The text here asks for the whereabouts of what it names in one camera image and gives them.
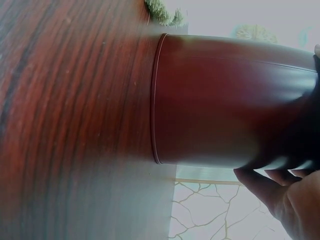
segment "dark red wood surface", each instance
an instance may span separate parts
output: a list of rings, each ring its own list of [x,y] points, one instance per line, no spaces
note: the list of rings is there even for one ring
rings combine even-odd
[[[143,0],[0,0],[0,239],[164,240]]]

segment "crackle pattern tile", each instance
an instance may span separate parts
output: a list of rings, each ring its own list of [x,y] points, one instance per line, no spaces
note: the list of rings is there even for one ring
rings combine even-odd
[[[291,240],[243,185],[176,182],[169,240]]]

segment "wood grain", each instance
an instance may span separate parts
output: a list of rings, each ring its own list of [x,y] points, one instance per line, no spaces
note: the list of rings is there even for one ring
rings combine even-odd
[[[0,238],[164,240],[143,0],[0,0]]]

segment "red mug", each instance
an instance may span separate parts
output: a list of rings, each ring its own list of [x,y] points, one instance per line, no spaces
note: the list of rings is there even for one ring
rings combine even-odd
[[[276,44],[163,34],[151,90],[156,162],[318,168],[317,64]]]

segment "finger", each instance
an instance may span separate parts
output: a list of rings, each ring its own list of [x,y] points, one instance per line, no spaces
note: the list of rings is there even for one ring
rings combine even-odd
[[[319,44],[315,45],[314,53],[315,53],[315,55],[317,55],[318,58],[320,58],[320,45]]]
[[[296,175],[296,176],[298,176],[300,178],[304,178],[304,177],[312,174],[314,172],[314,170],[305,170],[305,169],[303,169],[303,170],[291,170],[291,172],[294,175]]]
[[[301,177],[292,175],[288,170],[265,170],[265,172],[281,186],[289,186],[301,180]]]
[[[244,184],[250,192],[257,196],[275,214],[275,207],[285,194],[287,187],[281,186],[253,170],[235,169],[234,173],[238,180]]]

